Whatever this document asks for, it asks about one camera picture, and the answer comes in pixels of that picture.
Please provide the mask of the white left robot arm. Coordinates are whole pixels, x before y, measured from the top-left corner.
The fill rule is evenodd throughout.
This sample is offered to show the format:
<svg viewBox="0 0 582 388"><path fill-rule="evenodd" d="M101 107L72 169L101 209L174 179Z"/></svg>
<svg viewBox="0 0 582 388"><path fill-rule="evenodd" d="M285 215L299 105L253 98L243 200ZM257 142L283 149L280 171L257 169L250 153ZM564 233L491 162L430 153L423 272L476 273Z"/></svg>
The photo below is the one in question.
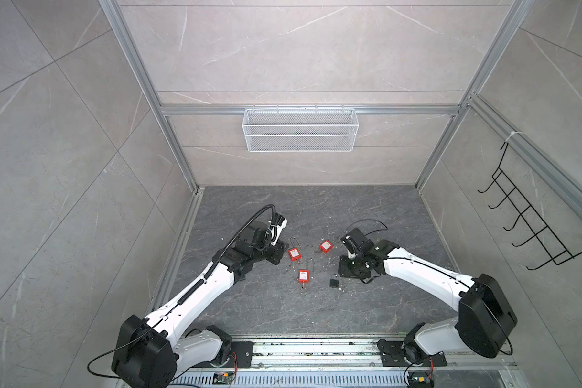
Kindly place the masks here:
<svg viewBox="0 0 582 388"><path fill-rule="evenodd" d="M286 224L274 205L265 205L173 299L144 318L127 318L112 351L116 377L131 387L167 387L201 363L224 365L231 355L230 335L213 325L195 335L186 331L211 303L243 281L254 264L281 262L288 247L280 240Z"/></svg>

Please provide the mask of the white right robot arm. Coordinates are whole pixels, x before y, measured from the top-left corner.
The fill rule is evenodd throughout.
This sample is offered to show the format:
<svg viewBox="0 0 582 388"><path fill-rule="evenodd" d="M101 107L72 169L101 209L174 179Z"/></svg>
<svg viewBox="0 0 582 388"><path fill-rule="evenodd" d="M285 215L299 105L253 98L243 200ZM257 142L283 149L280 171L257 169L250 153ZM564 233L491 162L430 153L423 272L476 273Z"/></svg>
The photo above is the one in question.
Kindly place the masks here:
<svg viewBox="0 0 582 388"><path fill-rule="evenodd" d="M379 276L407 281L448 305L456 316L437 323L418 323L407 333L401 352L407 363L419 364L440 352L462 349L495 358L517 326L517 316L498 281L487 274L456 273L412 254L386 239L371 240L359 229L341 242L347 253L338 274L369 284Z"/></svg>

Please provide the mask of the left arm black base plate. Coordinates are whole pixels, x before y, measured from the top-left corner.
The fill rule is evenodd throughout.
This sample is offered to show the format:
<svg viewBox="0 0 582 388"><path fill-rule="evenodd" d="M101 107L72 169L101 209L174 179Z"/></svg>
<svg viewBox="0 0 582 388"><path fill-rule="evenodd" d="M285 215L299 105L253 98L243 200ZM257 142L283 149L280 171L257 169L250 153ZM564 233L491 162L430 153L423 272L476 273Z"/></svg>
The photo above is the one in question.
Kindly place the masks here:
<svg viewBox="0 0 582 388"><path fill-rule="evenodd" d="M237 356L237 366L239 368L250 368L252 366L254 343L251 341L233 341L231 352Z"/></svg>

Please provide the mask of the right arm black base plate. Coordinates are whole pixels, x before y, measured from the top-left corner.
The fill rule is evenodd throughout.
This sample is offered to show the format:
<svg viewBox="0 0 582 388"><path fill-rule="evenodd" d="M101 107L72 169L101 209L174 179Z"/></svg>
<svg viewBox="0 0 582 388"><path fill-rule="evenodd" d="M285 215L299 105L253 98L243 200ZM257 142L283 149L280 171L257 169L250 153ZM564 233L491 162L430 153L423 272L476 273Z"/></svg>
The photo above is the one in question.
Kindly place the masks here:
<svg viewBox="0 0 582 388"><path fill-rule="evenodd" d="M377 346L384 367L409 365L443 367L447 365L446 357L442 352L428 355L413 342L380 339Z"/></svg>

